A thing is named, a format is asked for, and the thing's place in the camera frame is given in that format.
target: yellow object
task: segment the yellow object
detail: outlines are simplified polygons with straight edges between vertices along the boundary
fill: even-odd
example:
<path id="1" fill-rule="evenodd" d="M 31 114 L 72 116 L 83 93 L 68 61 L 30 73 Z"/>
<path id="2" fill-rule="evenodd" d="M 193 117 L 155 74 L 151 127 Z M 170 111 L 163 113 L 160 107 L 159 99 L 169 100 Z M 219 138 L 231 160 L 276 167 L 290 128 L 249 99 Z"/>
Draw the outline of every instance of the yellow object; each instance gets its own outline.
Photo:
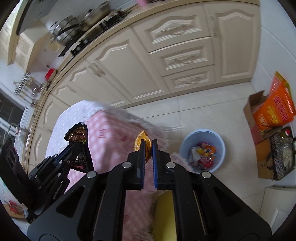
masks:
<path id="1" fill-rule="evenodd" d="M 152 234 L 155 241 L 177 241 L 172 191 L 166 191 L 157 199 Z"/>
<path id="2" fill-rule="evenodd" d="M 147 163 L 152 156 L 152 142 L 145 131 L 141 131 L 135 140 L 135 144 L 133 146 L 134 151 L 140 150 L 141 140 L 146 142 L 146 151 L 145 151 L 145 162 Z"/>

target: window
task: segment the window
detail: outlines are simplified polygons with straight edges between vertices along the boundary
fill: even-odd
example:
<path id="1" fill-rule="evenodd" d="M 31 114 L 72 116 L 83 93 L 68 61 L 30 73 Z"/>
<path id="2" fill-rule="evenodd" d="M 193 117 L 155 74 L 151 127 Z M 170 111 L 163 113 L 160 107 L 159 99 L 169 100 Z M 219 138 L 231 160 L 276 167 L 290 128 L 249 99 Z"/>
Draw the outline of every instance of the window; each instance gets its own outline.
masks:
<path id="1" fill-rule="evenodd" d="M 8 138 L 15 141 L 15 127 L 20 123 L 24 109 L 0 92 L 0 147 Z"/>

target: yellow cushion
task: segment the yellow cushion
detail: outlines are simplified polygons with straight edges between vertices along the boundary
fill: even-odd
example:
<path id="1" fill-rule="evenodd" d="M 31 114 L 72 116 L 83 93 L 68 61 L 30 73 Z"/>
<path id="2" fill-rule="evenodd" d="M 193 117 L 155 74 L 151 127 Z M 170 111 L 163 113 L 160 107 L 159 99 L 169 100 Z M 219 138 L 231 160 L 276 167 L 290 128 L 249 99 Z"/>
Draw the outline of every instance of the yellow cushion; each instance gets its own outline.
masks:
<path id="1" fill-rule="evenodd" d="M 176 222 L 172 191 L 167 191 L 157 199 L 153 220 L 155 241 L 176 241 Z"/>

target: black snack package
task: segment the black snack package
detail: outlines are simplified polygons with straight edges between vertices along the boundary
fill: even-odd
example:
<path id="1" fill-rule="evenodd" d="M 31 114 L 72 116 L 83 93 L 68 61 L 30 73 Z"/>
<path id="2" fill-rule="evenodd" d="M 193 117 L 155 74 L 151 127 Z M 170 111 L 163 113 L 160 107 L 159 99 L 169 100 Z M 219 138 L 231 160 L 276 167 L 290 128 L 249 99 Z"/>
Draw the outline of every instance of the black snack package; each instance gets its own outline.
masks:
<path id="1" fill-rule="evenodd" d="M 64 139 L 69 141 L 69 147 L 71 147 L 74 143 L 79 143 L 81 145 L 81 152 L 69 163 L 70 168 L 84 173 L 93 171 L 94 166 L 88 147 L 89 139 L 86 124 L 80 122 L 74 125 L 66 133 Z"/>
<path id="2" fill-rule="evenodd" d="M 292 131 L 286 127 L 270 137 L 269 141 L 273 158 L 274 180 L 280 180 L 295 165 Z"/>

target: pink container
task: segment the pink container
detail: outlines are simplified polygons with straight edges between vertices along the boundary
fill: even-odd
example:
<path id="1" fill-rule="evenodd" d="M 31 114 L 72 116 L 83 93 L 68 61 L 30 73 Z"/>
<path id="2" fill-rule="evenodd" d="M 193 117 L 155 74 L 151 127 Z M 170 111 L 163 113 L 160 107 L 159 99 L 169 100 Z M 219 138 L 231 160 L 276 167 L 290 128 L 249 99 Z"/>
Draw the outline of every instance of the pink container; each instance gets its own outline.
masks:
<path id="1" fill-rule="evenodd" d="M 137 0 L 138 4 L 140 5 L 140 7 L 143 7 L 145 5 L 148 4 L 148 1 L 147 0 Z"/>

